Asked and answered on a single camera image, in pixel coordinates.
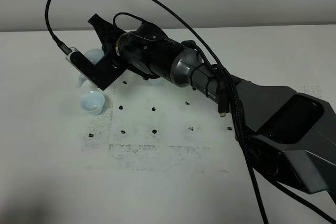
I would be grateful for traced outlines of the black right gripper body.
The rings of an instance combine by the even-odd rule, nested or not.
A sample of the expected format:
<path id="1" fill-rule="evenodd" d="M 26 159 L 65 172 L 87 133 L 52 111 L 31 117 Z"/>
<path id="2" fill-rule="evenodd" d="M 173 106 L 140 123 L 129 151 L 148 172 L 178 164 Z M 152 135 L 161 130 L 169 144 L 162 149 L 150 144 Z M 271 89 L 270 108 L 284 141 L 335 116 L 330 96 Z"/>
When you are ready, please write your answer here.
<path id="1" fill-rule="evenodd" d="M 126 32 L 114 43 L 102 44 L 104 56 L 92 64 L 85 56 L 78 60 L 79 72 L 99 89 L 105 90 L 126 70 L 143 79 L 170 78 L 171 66 L 183 51 L 179 42 L 169 38 L 158 26 L 142 22 L 135 31 Z"/>

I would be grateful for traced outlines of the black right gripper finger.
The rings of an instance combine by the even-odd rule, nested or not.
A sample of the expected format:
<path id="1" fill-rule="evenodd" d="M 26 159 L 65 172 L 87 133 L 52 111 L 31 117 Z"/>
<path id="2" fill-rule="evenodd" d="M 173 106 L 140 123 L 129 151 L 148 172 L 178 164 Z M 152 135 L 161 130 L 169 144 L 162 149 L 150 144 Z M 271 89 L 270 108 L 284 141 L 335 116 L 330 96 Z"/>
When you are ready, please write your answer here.
<path id="1" fill-rule="evenodd" d="M 114 43 L 123 34 L 123 30 L 94 14 L 88 23 L 94 28 L 100 42 L 104 45 Z"/>

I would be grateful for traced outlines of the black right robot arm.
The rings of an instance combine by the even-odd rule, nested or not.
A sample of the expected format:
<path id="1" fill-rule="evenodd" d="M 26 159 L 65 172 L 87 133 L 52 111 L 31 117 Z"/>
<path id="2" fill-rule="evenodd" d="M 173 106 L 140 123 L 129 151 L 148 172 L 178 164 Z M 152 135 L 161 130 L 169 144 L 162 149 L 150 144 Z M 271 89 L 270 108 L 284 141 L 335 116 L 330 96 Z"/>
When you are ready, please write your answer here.
<path id="1" fill-rule="evenodd" d="M 101 90 L 124 71 L 144 79 L 161 77 L 191 86 L 230 112 L 228 81 L 207 66 L 195 42 L 177 42 L 143 21 L 126 32 L 98 15 L 89 19 L 102 44 L 93 63 L 73 49 L 67 60 Z M 243 107 L 243 129 L 253 167 L 275 181 L 305 193 L 335 193 L 335 112 L 331 105 L 290 87 L 259 86 L 233 77 Z"/>

